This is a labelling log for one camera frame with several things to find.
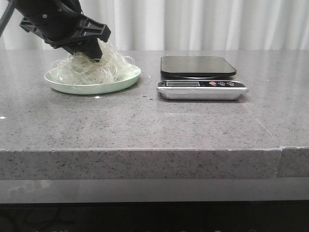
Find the white curtain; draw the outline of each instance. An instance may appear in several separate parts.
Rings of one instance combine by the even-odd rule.
[[[119,50],[309,49],[309,0],[80,0],[106,23]],[[0,13],[7,0],[0,0]],[[19,28],[15,12],[0,49],[51,49]]]

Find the light green plate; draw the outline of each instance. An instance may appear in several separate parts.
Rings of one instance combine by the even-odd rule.
[[[57,82],[54,78],[54,75],[57,73],[57,68],[48,71],[45,74],[45,80],[48,81],[49,85],[63,93],[69,94],[80,94],[80,95],[93,95],[93,94],[104,94],[104,93],[112,93],[116,91],[123,90],[134,85],[139,76],[140,76],[140,69],[136,69],[130,73],[130,77],[127,80],[118,81],[114,83],[108,84],[98,84],[98,85],[69,85],[69,84],[62,84]]]

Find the black robotic arm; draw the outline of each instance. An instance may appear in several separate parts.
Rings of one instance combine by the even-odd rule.
[[[101,58],[98,38],[107,42],[111,31],[83,15],[79,0],[9,0],[9,4],[13,2],[24,16],[20,26],[26,32],[33,32],[53,48]]]

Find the gray countertop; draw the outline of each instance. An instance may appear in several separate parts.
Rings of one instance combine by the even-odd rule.
[[[65,52],[1,51],[0,179],[309,176],[309,51],[123,54],[143,77],[95,98],[44,80]],[[165,100],[165,55],[221,56],[250,90],[231,102]]]

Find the digital scale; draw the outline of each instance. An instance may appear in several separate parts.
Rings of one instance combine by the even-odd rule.
[[[236,69],[222,57],[162,57],[161,74],[157,90],[169,100],[231,101],[248,92],[241,82],[228,80]]]

